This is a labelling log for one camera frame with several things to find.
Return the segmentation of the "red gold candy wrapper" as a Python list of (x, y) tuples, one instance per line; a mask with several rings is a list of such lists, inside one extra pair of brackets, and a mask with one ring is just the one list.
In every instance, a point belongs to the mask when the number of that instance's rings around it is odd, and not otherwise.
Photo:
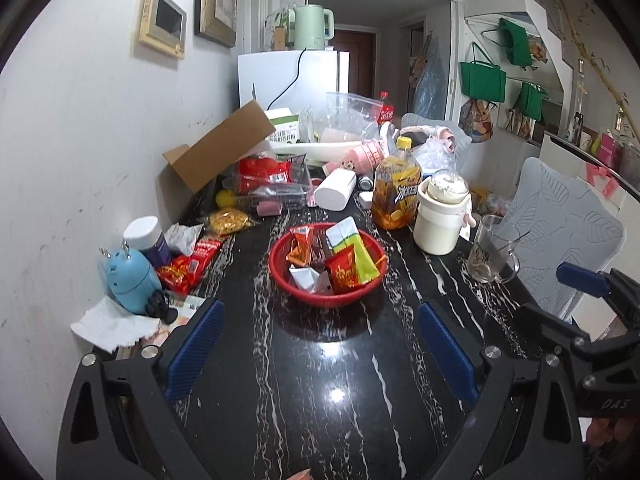
[(361, 286), (354, 246), (347, 246), (326, 260), (326, 270), (335, 295), (348, 294)]

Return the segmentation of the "red snack packet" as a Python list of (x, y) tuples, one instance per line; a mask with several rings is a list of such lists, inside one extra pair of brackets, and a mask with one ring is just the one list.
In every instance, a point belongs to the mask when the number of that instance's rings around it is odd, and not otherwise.
[(312, 226), (294, 226), (290, 229), (290, 235), (292, 236), (291, 247), (286, 255), (286, 261), (298, 268), (310, 266), (314, 229)]

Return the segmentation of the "brown snack packet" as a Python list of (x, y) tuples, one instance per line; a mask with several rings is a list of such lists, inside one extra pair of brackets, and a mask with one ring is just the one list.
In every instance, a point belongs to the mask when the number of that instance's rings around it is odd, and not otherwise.
[(321, 273), (326, 270), (326, 260), (333, 256), (333, 250), (326, 240), (326, 231), (314, 228), (311, 237), (310, 266)]

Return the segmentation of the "green white tissue pack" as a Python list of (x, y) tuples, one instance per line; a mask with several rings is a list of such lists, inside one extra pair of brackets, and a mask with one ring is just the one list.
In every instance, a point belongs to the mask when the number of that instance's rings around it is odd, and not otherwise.
[(354, 257), (352, 268), (357, 275), (357, 284), (365, 285), (380, 276), (376, 263), (370, 256), (356, 226), (354, 218), (347, 217), (326, 230), (326, 241), (334, 255), (350, 248)]

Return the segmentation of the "red snack packets pile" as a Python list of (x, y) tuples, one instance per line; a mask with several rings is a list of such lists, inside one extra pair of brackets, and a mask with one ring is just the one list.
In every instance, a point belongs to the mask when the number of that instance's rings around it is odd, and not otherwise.
[(195, 244), (192, 255), (173, 258), (169, 264), (156, 270), (160, 284), (178, 295), (189, 295), (221, 247), (222, 240), (218, 238), (202, 238)]

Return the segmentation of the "crumpled white tissue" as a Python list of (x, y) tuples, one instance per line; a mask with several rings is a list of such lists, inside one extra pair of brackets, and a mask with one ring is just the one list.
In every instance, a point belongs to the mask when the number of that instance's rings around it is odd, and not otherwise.
[(157, 318), (132, 314), (109, 296), (70, 324), (76, 336), (105, 352), (131, 347), (141, 338), (153, 336), (159, 328)]

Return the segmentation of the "glass mug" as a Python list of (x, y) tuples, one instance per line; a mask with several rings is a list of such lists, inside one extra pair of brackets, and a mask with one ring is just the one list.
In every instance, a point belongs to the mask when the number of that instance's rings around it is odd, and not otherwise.
[(526, 235), (518, 232), (505, 218), (486, 214), (478, 224), (466, 260), (470, 277), (483, 284), (506, 284), (512, 281), (521, 265), (515, 249)]

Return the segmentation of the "red plastic basket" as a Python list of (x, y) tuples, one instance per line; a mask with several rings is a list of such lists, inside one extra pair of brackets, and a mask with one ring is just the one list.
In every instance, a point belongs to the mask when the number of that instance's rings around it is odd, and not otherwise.
[(382, 285), (384, 249), (353, 218), (293, 226), (271, 248), (268, 270), (282, 292), (307, 306), (337, 309)]

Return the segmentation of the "white lid blue jar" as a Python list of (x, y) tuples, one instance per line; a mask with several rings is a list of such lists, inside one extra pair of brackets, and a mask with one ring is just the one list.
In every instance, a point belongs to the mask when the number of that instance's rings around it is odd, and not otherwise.
[(122, 234), (122, 240), (130, 248), (141, 252), (153, 268), (161, 268), (171, 263), (171, 252), (160, 226), (160, 219), (155, 216), (131, 221)]

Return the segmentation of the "yellow noodle snack packet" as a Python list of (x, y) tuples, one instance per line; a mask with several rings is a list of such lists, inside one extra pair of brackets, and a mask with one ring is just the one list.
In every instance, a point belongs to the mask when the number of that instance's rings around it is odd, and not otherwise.
[(251, 228), (255, 225), (255, 221), (244, 211), (224, 208), (209, 214), (205, 224), (210, 234), (227, 236)]

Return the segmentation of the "cream ceramic jar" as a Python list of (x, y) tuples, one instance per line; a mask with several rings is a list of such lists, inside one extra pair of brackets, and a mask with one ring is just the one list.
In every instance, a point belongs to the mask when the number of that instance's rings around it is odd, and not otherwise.
[(427, 254), (448, 255), (460, 235), (469, 236), (477, 226), (468, 184), (457, 171), (441, 169), (431, 174), (419, 185), (418, 199), (413, 239)]

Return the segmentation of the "yellow round fruit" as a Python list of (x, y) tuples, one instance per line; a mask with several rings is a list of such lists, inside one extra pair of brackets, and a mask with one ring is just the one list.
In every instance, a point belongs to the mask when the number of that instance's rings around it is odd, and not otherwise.
[(235, 208), (236, 195), (231, 190), (221, 190), (216, 194), (215, 202), (219, 209)]

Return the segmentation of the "orange drink bottle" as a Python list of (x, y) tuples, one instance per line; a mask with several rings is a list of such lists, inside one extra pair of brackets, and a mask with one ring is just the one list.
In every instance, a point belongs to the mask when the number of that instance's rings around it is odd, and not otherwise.
[(393, 231), (413, 222), (418, 209), (422, 169), (411, 153), (412, 140), (400, 136), (397, 150), (376, 167), (371, 214), (381, 229)]

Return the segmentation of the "clear plastic tray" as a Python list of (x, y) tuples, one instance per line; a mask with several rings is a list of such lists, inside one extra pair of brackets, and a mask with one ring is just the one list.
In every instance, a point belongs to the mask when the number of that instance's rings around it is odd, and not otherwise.
[(222, 180), (222, 186), (236, 195), (236, 206), (249, 210), (256, 210), (264, 203), (279, 203), (284, 209), (296, 209), (307, 205), (307, 198), (311, 194), (311, 176), (305, 155), (294, 155), (275, 158), (288, 160), (291, 163), (291, 183), (268, 184), (256, 188), (248, 194), (239, 193), (239, 178), (236, 163), (228, 177)]

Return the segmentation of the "brown cardboard box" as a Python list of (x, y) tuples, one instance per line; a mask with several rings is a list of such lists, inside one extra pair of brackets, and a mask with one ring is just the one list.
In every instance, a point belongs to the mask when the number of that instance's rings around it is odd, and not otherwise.
[(163, 158), (193, 193), (274, 133), (274, 125), (255, 101), (250, 101), (193, 146), (182, 144)]

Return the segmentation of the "red bag in tray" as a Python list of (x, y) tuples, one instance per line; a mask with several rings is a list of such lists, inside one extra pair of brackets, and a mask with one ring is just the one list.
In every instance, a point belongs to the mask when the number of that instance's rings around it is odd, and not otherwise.
[(239, 193), (248, 194), (268, 184), (291, 183), (291, 163), (271, 157), (247, 157), (236, 166)]

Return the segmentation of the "white paper roll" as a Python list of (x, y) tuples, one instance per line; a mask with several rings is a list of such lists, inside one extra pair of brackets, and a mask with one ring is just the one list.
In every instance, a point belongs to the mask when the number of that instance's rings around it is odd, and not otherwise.
[(355, 171), (336, 168), (314, 190), (317, 206), (329, 211), (346, 208), (357, 182)]

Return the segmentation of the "green white carton box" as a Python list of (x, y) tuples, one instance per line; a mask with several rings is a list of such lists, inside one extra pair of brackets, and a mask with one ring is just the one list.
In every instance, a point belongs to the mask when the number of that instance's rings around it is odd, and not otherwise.
[(299, 118), (289, 107), (266, 110), (266, 116), (273, 124), (274, 131), (267, 136), (270, 142), (297, 143), (299, 135)]

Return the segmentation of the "green tote bag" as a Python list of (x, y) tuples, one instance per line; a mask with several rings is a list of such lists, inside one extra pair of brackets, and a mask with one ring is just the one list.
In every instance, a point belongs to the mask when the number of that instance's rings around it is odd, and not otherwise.
[(506, 99), (506, 72), (494, 64), (485, 51), (472, 43), (472, 61), (460, 63), (461, 89), (473, 100), (503, 103)]

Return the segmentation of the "red cola bottle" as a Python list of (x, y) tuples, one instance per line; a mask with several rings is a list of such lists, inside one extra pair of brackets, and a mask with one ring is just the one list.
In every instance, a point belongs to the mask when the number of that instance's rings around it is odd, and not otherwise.
[(387, 91), (380, 92), (380, 101), (382, 102), (382, 106), (380, 109), (380, 114), (378, 114), (378, 124), (383, 125), (384, 122), (393, 121), (395, 115), (395, 107), (393, 106), (393, 103), (390, 102)]

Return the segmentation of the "white mini fridge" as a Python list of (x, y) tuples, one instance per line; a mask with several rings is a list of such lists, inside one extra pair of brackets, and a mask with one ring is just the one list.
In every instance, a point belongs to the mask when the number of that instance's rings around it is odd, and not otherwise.
[(288, 107), (297, 114), (323, 103), (328, 92), (348, 92), (349, 53), (291, 50), (238, 57), (240, 105), (255, 100), (264, 110)]

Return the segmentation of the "green electric kettle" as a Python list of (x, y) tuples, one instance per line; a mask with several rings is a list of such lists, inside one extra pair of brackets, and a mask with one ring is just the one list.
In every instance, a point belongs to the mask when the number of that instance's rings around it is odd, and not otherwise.
[(294, 49), (324, 50), (334, 38), (334, 13), (318, 4), (296, 6), (294, 9)]

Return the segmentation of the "framed picture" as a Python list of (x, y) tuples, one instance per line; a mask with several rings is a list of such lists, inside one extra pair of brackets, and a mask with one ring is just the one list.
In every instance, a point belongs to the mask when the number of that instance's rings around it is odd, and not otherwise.
[(236, 41), (238, 0), (194, 0), (194, 34), (233, 48)]

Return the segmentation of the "wall intercom panel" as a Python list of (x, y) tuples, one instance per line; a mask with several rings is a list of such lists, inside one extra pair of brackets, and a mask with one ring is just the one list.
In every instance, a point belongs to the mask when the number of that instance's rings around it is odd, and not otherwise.
[(174, 0), (143, 0), (139, 42), (173, 58), (184, 58), (186, 12)]

